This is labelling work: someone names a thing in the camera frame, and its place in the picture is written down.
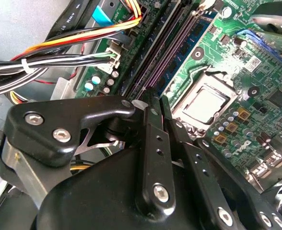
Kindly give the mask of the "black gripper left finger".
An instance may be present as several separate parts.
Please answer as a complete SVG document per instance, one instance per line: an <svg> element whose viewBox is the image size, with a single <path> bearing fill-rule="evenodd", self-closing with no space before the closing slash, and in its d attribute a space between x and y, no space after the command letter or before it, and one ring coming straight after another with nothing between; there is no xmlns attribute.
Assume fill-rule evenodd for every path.
<svg viewBox="0 0 282 230"><path fill-rule="evenodd" d="M75 155L111 140L140 144L136 201L145 214L175 209L169 135L161 98L148 89L143 102L122 96L25 103L12 107L4 127L4 163L13 169L40 207L49 192L70 177Z"/></svg>

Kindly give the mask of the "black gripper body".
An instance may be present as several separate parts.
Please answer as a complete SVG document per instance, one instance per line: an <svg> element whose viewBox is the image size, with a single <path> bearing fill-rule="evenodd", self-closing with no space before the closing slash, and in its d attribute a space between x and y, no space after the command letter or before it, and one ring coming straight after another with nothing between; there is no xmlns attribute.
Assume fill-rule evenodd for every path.
<svg viewBox="0 0 282 230"><path fill-rule="evenodd" d="M176 208L152 222L136 207L138 150L123 150L55 186L36 217L39 230L210 230L185 170L173 166Z"/></svg>

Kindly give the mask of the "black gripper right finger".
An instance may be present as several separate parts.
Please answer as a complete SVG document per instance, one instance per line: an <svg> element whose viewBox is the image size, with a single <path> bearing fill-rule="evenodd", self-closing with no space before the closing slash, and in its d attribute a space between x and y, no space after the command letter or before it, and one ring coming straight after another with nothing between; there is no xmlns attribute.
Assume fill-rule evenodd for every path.
<svg viewBox="0 0 282 230"><path fill-rule="evenodd" d="M192 141L162 96L173 160L183 162L193 207L205 230L282 230L282 216L205 138Z"/></svg>

